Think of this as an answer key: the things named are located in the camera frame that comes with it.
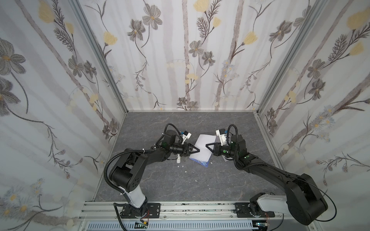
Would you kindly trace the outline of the grey paper envelope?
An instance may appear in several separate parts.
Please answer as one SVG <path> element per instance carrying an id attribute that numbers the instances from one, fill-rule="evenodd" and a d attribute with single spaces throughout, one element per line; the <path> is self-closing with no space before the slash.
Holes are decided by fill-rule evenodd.
<path id="1" fill-rule="evenodd" d="M 225 157 L 225 156 L 222 156 L 223 160 L 226 162 L 226 161 L 232 161 L 233 158 L 231 157 Z"/>

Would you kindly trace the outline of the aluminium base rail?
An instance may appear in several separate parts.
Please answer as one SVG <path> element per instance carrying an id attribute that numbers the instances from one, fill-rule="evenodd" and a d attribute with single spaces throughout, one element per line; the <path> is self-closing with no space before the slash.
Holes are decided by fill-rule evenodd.
<path id="1" fill-rule="evenodd" d="M 149 213 L 147 218 L 152 221 L 165 220 L 268 220 L 279 219 L 283 216 L 284 219 L 292 219 L 289 214 L 279 213 L 274 211 L 275 216 L 269 218 L 246 217 L 239 218 L 235 213 L 236 203 L 248 203 L 248 201 L 233 202 L 233 201 L 214 201 L 214 202 L 152 202 L 148 203 L 144 211 Z M 134 215 L 134 209 L 128 205 L 117 207 L 118 213 L 115 212 L 113 202 L 86 202 L 82 208 L 79 220 L 86 221 L 117 221 L 119 215 L 123 215 L 123 221 L 138 220 L 139 216 Z"/>

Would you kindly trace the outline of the blue bordered letter paper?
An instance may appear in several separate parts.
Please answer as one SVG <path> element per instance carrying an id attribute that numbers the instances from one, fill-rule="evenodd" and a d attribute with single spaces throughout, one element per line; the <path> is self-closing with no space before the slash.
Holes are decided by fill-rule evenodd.
<path id="1" fill-rule="evenodd" d="M 204 167 L 208 167 L 209 161 L 212 155 L 206 144 L 214 143 L 216 141 L 216 136 L 201 134 L 195 144 L 195 147 L 199 149 L 198 153 L 191 154 L 189 158 Z"/>

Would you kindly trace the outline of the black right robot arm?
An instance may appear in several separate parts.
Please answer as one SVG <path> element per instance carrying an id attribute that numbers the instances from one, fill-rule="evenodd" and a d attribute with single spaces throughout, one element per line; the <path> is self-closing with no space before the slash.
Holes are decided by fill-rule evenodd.
<path id="1" fill-rule="evenodd" d="M 321 191 L 309 175 L 289 173 L 265 162 L 247 151 L 241 135 L 233 135 L 230 143 L 215 142 L 205 146 L 214 156 L 231 158 L 238 170 L 259 176 L 284 191 L 284 196 L 263 192 L 252 197 L 248 205 L 252 216 L 277 212 L 289 214 L 300 224 L 309 225 L 328 209 Z"/>

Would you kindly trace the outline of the white glue stick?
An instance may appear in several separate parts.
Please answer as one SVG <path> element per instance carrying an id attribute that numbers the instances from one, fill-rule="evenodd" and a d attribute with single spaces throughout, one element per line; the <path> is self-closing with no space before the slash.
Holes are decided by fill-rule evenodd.
<path id="1" fill-rule="evenodd" d="M 177 155 L 176 162 L 177 162 L 177 164 L 180 164 L 181 163 L 181 156 L 179 154 Z"/>

